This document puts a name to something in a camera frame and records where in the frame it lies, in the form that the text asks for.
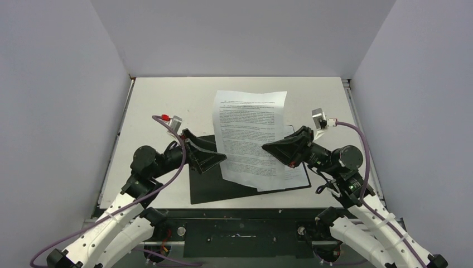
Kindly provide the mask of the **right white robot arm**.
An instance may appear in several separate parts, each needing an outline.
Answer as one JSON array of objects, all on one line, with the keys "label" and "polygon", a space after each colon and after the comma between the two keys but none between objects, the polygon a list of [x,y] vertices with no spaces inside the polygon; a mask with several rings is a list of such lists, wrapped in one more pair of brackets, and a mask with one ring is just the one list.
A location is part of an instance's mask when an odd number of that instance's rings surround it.
[{"label": "right white robot arm", "polygon": [[316,216],[316,234],[346,244],[375,267],[447,267],[440,254],[420,246],[388,212],[379,197],[362,178],[363,154],[355,146],[330,151],[314,142],[313,130],[301,127],[282,140],[264,144],[263,150],[284,165],[296,168],[304,163],[325,180],[317,189],[331,195],[367,228],[330,207]]}]

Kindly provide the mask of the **grey and black folder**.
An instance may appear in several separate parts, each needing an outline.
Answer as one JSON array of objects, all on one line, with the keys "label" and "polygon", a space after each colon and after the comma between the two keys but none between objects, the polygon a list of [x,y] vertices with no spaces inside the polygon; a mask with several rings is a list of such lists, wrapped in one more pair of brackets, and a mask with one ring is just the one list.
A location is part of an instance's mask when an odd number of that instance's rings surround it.
[{"label": "grey and black folder", "polygon": [[190,203],[192,205],[309,188],[285,188],[260,192],[256,188],[224,180],[219,166],[203,174],[189,171],[189,183]]}]

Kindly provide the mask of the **printed paper sheet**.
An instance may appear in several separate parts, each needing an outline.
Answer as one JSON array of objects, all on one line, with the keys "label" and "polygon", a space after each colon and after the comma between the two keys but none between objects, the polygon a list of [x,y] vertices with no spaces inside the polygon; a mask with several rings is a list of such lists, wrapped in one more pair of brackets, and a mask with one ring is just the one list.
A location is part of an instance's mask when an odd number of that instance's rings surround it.
[{"label": "printed paper sheet", "polygon": [[286,92],[247,93],[219,90],[213,106],[217,151],[226,181],[260,192],[286,187],[285,167],[262,146],[283,138]]},{"label": "printed paper sheet", "polygon": [[303,164],[298,167],[291,168],[285,166],[285,188],[306,188],[311,187],[310,179],[307,176],[306,169]]}]

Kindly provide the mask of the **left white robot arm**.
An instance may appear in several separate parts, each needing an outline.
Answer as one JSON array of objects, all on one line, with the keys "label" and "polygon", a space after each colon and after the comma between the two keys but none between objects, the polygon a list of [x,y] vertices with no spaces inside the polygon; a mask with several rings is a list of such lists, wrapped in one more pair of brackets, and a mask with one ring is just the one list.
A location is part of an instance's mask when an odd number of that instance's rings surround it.
[{"label": "left white robot arm", "polygon": [[141,146],[131,163],[131,174],[99,219],[63,250],[54,249],[47,267],[112,267],[141,242],[160,240],[166,234],[166,217],[151,208],[164,184],[157,181],[184,165],[202,174],[226,160],[215,144],[183,130],[163,153]]}]

